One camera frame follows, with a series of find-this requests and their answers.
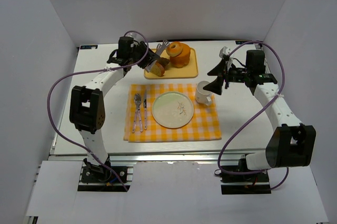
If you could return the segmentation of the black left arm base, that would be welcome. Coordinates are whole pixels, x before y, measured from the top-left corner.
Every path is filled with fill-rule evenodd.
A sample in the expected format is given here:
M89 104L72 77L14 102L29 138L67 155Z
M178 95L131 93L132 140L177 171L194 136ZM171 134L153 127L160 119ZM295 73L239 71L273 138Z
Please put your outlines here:
M101 165L92 165L85 158L83 160L80 178L77 186L79 192L126 192L131 186L133 168L128 166L111 166L107 161L107 166L112 168L117 175Z

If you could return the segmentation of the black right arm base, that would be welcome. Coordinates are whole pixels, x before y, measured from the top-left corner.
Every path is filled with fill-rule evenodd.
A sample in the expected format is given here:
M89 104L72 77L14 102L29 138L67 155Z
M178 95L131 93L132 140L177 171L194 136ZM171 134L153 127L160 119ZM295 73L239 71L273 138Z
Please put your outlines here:
M269 176L266 172L252 175L230 175L217 169L214 175L220 178L223 195L271 194Z

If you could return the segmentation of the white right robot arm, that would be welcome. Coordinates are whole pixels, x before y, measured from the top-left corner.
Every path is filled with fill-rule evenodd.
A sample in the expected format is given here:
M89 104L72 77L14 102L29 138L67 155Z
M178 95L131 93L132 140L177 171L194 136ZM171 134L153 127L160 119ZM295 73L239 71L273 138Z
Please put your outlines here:
M216 80L207 84L204 90L220 95L230 83L244 83L260 102L274 131L264 151L246 154L239 160L238 172L308 166L316 131L296 117L279 93L276 78L266 72L265 53L248 50L241 67L233 64L234 56L227 47L220 50L220 58L220 63L208 72L209 76L216 76Z

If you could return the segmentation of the orange ring donut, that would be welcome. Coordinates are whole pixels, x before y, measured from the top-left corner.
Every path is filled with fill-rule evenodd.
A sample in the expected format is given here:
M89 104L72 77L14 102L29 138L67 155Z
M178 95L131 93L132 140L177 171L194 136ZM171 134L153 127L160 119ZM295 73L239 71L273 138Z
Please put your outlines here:
M180 42L172 42L165 50L170 57L176 57L183 51L183 44Z

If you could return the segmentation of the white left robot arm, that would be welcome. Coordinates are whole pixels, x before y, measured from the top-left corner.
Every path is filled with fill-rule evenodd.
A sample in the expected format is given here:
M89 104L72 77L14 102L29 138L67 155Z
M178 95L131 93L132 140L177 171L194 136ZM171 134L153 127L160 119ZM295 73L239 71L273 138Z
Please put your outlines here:
M107 60L107 71L98 74L84 86L74 86L71 91L70 122L83 138L87 150L85 164L102 173L108 166L101 128L105 122L104 96L131 69L133 63L149 71L160 54L148 48L144 41L122 36L118 48Z

